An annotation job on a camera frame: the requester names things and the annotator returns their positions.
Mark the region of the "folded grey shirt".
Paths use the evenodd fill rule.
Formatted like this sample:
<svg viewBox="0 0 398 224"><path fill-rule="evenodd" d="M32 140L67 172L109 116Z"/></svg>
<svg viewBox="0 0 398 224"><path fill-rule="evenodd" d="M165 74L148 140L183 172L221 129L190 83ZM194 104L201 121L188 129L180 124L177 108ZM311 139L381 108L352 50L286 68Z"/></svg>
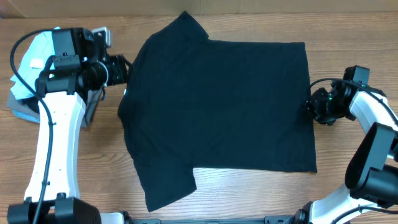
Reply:
<svg viewBox="0 0 398 224"><path fill-rule="evenodd" d="M86 102L86 110L81 126L87 128L95 113L95 109L100 101L101 90L90 90L88 92L88 100ZM22 103L22 100L16 100L10 91L7 99L7 107L11 109L14 116L34 123L40 123L39 113L33 112L30 108Z"/></svg>

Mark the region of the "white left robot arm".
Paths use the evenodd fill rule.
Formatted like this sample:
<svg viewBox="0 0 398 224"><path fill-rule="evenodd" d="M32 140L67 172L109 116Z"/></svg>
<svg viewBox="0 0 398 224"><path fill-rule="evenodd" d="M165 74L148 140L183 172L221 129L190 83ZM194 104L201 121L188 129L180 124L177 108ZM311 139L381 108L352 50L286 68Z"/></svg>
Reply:
<svg viewBox="0 0 398 224"><path fill-rule="evenodd" d="M10 205L9 223L131 223L127 212L101 213L80 199L80 129L89 125L107 86L126 83L130 63L109 55L106 27L40 29L20 65L13 65L10 97L17 116L39 123L34 169L24 201Z"/></svg>

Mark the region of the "folded black shirt in stack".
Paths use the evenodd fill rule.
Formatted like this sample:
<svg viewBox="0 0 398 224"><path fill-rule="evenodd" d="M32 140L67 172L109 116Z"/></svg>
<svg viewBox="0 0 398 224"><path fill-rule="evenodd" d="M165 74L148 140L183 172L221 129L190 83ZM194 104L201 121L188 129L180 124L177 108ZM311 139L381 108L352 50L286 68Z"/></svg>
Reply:
<svg viewBox="0 0 398 224"><path fill-rule="evenodd" d="M22 99L22 103L30 108L33 112L39 113L39 101L35 97Z"/></svg>

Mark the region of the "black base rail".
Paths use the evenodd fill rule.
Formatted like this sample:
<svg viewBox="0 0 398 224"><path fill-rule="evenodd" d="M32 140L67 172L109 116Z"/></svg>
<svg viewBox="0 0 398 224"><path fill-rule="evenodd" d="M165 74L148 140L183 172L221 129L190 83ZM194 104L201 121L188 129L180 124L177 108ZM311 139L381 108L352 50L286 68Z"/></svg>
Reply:
<svg viewBox="0 0 398 224"><path fill-rule="evenodd" d="M294 216L266 216L264 218L235 218L235 219L207 219L207 220L160 220L128 218L127 224L291 224Z"/></svg>

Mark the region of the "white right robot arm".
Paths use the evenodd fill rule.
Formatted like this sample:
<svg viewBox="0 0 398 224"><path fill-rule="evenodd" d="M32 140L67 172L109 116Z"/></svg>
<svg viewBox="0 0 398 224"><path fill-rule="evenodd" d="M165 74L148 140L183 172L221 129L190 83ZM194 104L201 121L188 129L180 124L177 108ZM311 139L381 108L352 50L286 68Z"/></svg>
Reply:
<svg viewBox="0 0 398 224"><path fill-rule="evenodd" d="M358 120L365 137L349 162L345 182L327 197L307 203L287 223L349 223L375 211L395 215L397 168L397 115L382 90L369 86L370 70L355 65L343 78L330 79L331 91L314 92L306 102L313 119L332 125L337 119Z"/></svg>

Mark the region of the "folded light blue shirt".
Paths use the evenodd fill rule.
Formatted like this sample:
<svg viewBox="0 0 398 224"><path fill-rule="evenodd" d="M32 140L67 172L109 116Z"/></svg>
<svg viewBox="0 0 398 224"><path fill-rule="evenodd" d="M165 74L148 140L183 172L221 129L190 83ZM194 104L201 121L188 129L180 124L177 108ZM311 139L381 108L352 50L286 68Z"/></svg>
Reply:
<svg viewBox="0 0 398 224"><path fill-rule="evenodd" d="M47 59L52 55L55 55L52 32L46 31L35 36L18 69L19 75L33 90L35 90L36 79L44 69ZM34 96L15 75L10 81L14 82L11 92L16 100Z"/></svg>

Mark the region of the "black t-shirt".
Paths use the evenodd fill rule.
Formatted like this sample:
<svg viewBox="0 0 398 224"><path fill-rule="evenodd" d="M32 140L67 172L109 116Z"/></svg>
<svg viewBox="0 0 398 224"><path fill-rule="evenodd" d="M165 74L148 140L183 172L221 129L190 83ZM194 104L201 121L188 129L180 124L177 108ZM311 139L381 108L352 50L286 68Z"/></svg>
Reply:
<svg viewBox="0 0 398 224"><path fill-rule="evenodd" d="M211 40L183 12L129 75L118 115L148 211L193 193L196 168L317 171L304 43Z"/></svg>

